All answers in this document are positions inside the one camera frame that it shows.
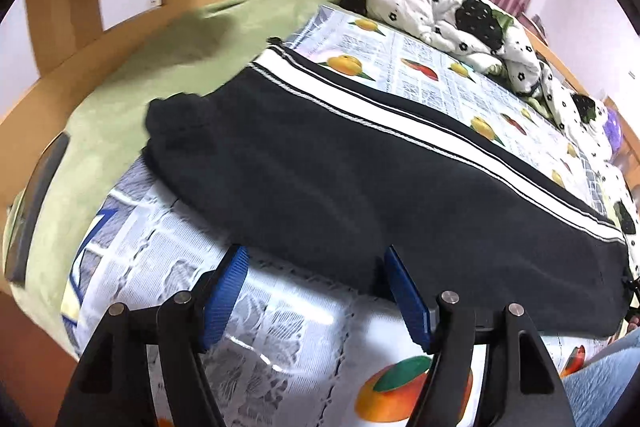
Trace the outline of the blue denim sleeve forearm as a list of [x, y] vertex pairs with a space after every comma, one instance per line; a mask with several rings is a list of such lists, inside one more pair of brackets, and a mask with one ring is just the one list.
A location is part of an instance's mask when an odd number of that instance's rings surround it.
[[614, 426], [639, 401], [639, 329], [563, 379], [576, 426]]

